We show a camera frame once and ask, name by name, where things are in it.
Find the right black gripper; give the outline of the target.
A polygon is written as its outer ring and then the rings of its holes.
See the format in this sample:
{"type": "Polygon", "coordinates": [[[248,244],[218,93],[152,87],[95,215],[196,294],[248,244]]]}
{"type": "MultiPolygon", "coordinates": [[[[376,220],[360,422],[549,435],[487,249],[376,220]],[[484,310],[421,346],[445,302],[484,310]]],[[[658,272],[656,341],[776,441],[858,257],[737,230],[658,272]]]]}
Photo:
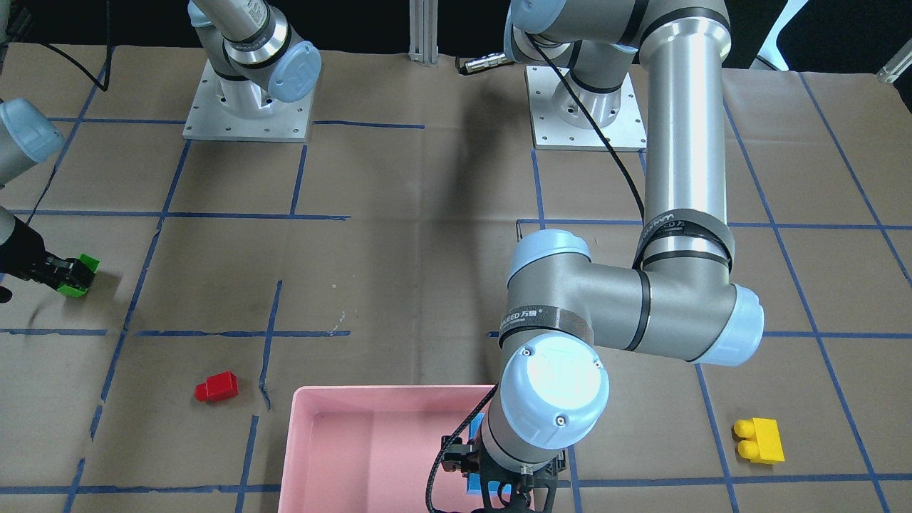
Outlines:
{"type": "Polygon", "coordinates": [[[51,256],[39,233],[13,221],[11,227],[2,228],[1,273],[47,285],[58,293],[87,293],[85,280],[92,279],[92,259],[51,256]]]}

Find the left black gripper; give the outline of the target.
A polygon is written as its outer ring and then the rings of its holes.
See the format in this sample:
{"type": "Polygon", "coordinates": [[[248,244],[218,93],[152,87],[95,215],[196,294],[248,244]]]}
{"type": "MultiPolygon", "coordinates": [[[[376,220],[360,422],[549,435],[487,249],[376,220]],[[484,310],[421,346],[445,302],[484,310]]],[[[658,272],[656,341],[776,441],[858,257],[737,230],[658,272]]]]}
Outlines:
{"type": "Polygon", "coordinates": [[[505,470],[482,451],[481,442],[463,444],[460,436],[442,436],[440,467],[477,478],[482,506],[475,512],[551,512],[556,502],[559,473],[566,470],[566,450],[540,470],[505,470]]]}

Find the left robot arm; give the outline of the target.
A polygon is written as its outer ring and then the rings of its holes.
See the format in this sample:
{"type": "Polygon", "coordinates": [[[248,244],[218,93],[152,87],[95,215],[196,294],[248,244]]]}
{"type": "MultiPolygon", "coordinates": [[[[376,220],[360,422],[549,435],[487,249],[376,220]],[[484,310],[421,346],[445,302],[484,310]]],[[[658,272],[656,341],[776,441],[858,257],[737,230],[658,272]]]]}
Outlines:
{"type": "Polygon", "coordinates": [[[499,380],[440,442],[437,471],[478,477],[482,512],[550,512],[567,448],[592,432],[611,385],[599,348],[738,366],[765,310],[730,278],[722,68],[723,1],[514,1],[512,61],[550,67],[593,129],[596,96],[618,98],[632,61],[648,75],[645,192],[630,264],[596,263],[586,238],[545,225],[518,240],[499,324],[499,380]]]}

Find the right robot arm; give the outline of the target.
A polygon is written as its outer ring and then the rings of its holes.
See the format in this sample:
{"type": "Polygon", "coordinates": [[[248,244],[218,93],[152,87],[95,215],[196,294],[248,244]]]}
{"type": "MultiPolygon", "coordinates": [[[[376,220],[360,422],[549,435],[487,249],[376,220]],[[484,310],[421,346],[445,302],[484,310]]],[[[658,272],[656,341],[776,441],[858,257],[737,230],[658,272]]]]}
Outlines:
{"type": "MultiPolygon", "coordinates": [[[[191,1],[187,12],[207,55],[182,135],[201,142],[302,143],[321,55],[264,1],[191,1]]],[[[4,209],[1,270],[63,296],[85,295],[97,259],[62,259],[29,223],[4,209]]]]}

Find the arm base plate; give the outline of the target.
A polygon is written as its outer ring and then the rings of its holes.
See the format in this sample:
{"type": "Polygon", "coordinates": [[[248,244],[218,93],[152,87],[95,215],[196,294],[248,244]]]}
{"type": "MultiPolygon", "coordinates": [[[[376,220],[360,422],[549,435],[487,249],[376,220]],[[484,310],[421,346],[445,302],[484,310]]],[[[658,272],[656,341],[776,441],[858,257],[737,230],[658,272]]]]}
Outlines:
{"type": "Polygon", "coordinates": [[[269,96],[250,81],[228,81],[207,62],[182,136],[207,142],[304,143],[315,91],[294,102],[269,96]]]}
{"type": "MultiPolygon", "coordinates": [[[[528,66],[525,78],[535,149],[606,150],[599,134],[553,69],[528,66]]],[[[638,152],[647,148],[644,118],[629,74],[619,90],[606,95],[580,90],[574,84],[572,88],[596,121],[600,134],[616,152],[638,152]]]]}

